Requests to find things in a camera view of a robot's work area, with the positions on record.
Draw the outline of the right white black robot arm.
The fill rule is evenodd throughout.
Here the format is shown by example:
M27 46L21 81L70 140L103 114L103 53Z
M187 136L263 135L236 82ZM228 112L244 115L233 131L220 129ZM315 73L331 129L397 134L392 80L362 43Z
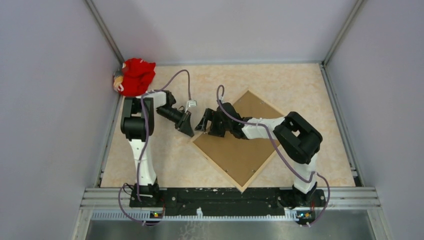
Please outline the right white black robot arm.
M317 185L316 165L322 135L295 111L278 118L242 117L231 103L217 103L217 109L205 110L195 130L222 138L229 132L242 140L268 139L275 149L278 149L276 143L279 143L294 161L294 165L290 165L276 150L295 176L293 200L299 206L307 206L314 198L312 191Z

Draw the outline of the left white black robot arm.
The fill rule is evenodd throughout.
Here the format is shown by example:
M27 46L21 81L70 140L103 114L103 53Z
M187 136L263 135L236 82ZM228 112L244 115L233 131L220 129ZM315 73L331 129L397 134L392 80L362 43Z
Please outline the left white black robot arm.
M125 97L123 101L120 130L130 144L136 167L134 194L149 207L156 206L161 198L150 142L155 129L155 113L174 123L179 132L194 136L192 113L185 107L173 107L176 102L168 90Z

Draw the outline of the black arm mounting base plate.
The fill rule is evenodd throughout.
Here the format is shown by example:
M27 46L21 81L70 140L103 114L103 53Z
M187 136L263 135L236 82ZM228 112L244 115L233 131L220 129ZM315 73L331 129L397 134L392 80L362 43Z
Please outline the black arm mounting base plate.
M250 187L244 192L236 188L161 188L152 197L137 198L132 192L131 208L159 208L165 216L194 216L201 210L206 217L282 216L289 210L323 207L322 189L303 195L292 188Z

